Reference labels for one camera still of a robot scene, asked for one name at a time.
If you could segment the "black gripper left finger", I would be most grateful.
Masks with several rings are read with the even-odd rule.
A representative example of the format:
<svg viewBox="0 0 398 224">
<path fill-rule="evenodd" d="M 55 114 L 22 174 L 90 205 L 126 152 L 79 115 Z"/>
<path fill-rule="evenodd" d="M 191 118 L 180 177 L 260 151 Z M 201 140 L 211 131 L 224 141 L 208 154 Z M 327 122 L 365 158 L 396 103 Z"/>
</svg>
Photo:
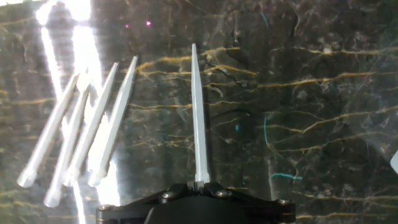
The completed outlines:
<svg viewBox="0 0 398 224">
<path fill-rule="evenodd" d="M 198 193 L 195 187 L 195 184 L 191 187 L 188 184 L 178 183 L 127 205 L 100 205 L 96 209 L 96 224 L 122 223 L 123 220 L 144 223 L 144 220 L 154 207 L 184 197 L 194 196 Z"/>
</svg>

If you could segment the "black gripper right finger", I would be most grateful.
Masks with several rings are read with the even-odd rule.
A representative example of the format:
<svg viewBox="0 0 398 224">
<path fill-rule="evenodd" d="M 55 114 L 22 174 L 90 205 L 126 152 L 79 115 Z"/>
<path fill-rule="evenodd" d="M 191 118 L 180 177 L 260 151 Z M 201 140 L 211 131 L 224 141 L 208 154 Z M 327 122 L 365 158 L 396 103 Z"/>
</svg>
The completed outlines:
<svg viewBox="0 0 398 224">
<path fill-rule="evenodd" d="M 205 183 L 204 186 L 198 188 L 198 192 L 202 196 L 232 202 L 252 220 L 261 218 L 269 223 L 295 223 L 295 202 L 293 200 L 263 200 L 237 190 L 224 188 L 218 182 Z"/>
</svg>

